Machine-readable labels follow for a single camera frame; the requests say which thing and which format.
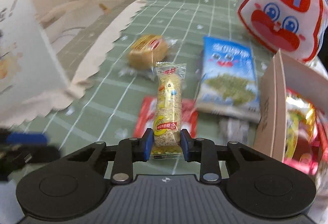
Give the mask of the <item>sesame rice bar packet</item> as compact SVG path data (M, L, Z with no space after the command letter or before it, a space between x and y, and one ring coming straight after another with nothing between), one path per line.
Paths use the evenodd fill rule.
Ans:
M168 117L178 116L182 102L182 86L186 75L185 63L158 62L156 64L158 79L157 113L168 113ZM167 131L156 136L153 130L154 142L152 154L155 156L171 156L180 154L180 127L177 131Z

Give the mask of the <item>red yellow noodle snack packet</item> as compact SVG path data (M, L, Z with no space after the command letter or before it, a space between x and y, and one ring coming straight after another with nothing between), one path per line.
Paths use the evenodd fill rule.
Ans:
M288 89L284 163L314 176L321 161L327 162L327 114Z

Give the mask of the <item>round pastry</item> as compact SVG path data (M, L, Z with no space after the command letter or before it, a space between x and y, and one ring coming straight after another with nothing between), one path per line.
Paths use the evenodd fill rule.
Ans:
M158 62L169 62L175 54L177 39L157 34L143 34L128 47L120 76L142 76L154 80Z

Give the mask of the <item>white mesh food cover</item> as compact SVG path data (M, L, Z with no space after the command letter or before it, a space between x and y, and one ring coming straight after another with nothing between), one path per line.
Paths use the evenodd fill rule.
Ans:
M1 0L1 126L81 98L146 0Z

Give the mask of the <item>pink cardboard box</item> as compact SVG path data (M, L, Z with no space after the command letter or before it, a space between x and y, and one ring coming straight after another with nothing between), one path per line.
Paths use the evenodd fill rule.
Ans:
M327 158L319 114L327 114L327 77L277 52L260 82L261 118L253 148L305 174Z

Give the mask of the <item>blue seaweed snack bag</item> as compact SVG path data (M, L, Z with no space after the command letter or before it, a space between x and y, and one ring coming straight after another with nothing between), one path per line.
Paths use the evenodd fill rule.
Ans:
M197 110L259 123L260 98L251 49L205 36L202 53Z

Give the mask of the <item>silver grey snack packet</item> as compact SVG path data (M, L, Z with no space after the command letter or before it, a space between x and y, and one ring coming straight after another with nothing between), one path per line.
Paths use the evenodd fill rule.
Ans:
M219 135L227 141L237 141L252 146L257 124L232 117L219 119Z

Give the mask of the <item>red white rabbit plush bag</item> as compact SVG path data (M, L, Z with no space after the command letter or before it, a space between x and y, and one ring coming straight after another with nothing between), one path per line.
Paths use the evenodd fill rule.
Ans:
M322 46L327 0L238 0L237 15L268 50L309 62Z

